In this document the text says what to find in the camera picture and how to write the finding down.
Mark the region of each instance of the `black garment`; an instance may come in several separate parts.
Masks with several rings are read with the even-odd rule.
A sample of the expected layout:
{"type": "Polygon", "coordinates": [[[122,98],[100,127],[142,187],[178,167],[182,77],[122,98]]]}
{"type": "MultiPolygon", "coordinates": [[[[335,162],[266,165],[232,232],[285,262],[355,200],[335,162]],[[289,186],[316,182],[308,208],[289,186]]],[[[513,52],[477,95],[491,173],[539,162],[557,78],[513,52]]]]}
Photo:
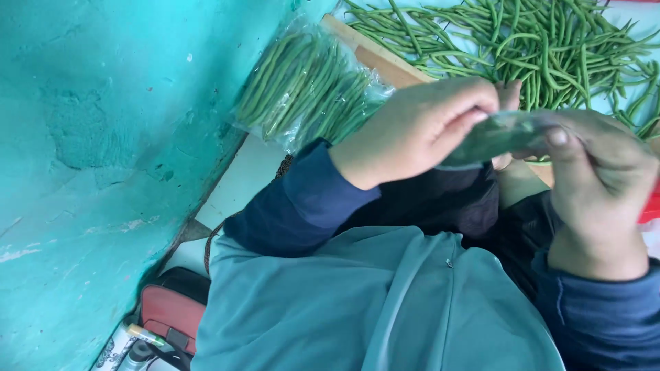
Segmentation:
{"type": "Polygon", "coordinates": [[[562,221],[550,192],[529,196],[499,210],[500,196],[490,163],[480,170],[430,170],[382,184],[381,197],[358,209],[336,234],[358,226],[417,226],[425,234],[462,233],[472,246],[498,257],[504,271],[530,300],[536,297],[534,253],[550,247],[562,221]]]}

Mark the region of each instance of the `clear plastic bag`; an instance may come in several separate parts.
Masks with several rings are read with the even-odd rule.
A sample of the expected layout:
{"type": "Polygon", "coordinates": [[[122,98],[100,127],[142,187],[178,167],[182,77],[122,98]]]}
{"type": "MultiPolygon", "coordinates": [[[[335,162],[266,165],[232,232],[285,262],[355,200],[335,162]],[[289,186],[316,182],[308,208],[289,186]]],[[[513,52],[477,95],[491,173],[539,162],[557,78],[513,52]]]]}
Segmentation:
{"type": "Polygon", "coordinates": [[[250,74],[233,125],[294,153],[318,137],[342,141],[393,91],[336,37],[297,15],[250,74]]]}
{"type": "Polygon", "coordinates": [[[478,123],[465,140],[436,169],[469,170],[506,152],[543,147],[545,132],[558,124],[547,111],[503,111],[478,123]]]}

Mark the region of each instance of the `painted wall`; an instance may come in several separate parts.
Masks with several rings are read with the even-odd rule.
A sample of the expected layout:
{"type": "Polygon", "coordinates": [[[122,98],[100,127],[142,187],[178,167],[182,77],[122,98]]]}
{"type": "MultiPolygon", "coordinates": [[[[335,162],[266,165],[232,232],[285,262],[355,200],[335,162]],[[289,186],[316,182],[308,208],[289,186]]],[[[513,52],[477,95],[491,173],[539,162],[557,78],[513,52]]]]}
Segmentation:
{"type": "Polygon", "coordinates": [[[223,117],[295,6],[3,2],[0,370],[92,366],[235,153],[223,117]]]}

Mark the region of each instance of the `red bag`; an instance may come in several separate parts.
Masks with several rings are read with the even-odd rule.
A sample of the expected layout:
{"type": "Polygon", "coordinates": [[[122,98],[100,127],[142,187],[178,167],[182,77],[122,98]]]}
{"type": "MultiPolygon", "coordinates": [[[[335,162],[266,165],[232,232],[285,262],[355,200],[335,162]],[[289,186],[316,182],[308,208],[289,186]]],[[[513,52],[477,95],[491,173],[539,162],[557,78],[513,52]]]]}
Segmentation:
{"type": "Polygon", "coordinates": [[[189,269],[171,268],[142,289],[140,325],[171,346],[195,354],[210,286],[211,280],[189,269]]]}

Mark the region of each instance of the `navy blue sweater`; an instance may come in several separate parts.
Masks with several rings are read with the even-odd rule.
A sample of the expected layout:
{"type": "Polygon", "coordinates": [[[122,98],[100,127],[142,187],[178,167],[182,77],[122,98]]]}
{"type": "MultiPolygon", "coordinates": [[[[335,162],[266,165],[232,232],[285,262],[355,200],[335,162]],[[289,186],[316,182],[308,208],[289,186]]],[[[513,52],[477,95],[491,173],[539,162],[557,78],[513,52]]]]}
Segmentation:
{"type": "MultiPolygon", "coordinates": [[[[323,141],[301,152],[288,173],[228,219],[227,236],[262,255],[313,253],[361,206],[378,198],[337,171],[323,141]]],[[[590,281],[548,268],[546,252],[532,265],[535,306],[568,370],[660,370],[660,266],[635,281],[590,281]]]]}

